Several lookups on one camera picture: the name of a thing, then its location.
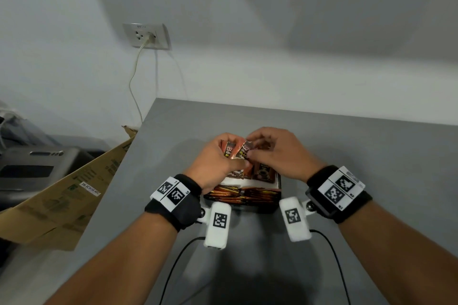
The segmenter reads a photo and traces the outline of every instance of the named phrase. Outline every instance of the black wearable device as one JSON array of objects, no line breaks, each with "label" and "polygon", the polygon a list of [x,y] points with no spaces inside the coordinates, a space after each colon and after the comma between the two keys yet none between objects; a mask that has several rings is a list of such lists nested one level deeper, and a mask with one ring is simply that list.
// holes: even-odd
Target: black wearable device
[{"label": "black wearable device", "polygon": [[153,194],[145,212],[159,214],[177,231],[194,224],[201,216],[202,188],[190,177],[169,177]]},{"label": "black wearable device", "polygon": [[317,206],[317,212],[337,224],[372,200],[364,184],[345,167],[329,165],[313,175],[307,185],[306,195]]}]

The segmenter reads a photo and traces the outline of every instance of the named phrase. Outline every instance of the wall socket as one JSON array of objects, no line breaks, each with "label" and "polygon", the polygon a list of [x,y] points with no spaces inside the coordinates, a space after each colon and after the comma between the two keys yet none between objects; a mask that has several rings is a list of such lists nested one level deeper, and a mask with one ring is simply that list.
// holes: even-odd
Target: wall socket
[{"label": "wall socket", "polygon": [[129,43],[134,47],[140,47],[153,34],[156,37],[154,43],[149,43],[144,48],[154,50],[169,50],[169,34],[165,25],[144,25],[141,23],[123,23],[124,32],[129,39]]}]

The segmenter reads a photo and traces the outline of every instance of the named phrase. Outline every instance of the white wall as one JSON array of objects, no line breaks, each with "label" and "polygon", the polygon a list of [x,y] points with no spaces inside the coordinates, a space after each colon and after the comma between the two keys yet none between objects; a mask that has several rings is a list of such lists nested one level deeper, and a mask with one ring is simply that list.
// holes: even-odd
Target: white wall
[{"label": "white wall", "polygon": [[122,22],[165,23],[133,90],[458,124],[456,0],[0,0],[0,99],[62,142],[124,140],[138,116]]}]

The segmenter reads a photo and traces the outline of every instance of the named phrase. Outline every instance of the gray table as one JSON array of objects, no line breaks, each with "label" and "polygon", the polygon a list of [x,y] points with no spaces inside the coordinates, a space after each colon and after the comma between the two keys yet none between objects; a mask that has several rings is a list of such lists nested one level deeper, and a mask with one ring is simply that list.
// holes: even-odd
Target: gray table
[{"label": "gray table", "polygon": [[[151,192],[180,173],[204,142],[221,132],[247,135],[261,126],[287,128],[330,163],[346,165],[386,209],[458,254],[458,127],[155,100],[108,192],[72,256],[71,275],[140,215]],[[283,179],[283,197],[305,199],[306,185]],[[386,304],[337,227],[318,215],[310,226],[334,244],[353,304]],[[195,224],[178,235],[147,304],[157,304],[182,247],[205,233]],[[231,218],[225,250],[195,242],[182,256],[165,304],[346,304],[324,239],[291,243],[280,212]]]}]

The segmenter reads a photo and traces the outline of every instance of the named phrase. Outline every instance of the metal screw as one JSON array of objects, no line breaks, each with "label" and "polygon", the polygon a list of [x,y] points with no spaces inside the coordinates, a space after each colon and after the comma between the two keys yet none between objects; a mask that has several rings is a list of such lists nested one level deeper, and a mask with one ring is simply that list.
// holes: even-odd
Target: metal screw
[{"label": "metal screw", "polygon": [[317,207],[315,204],[313,204],[312,202],[308,202],[306,204],[306,209],[310,212],[315,212],[317,210]]}]

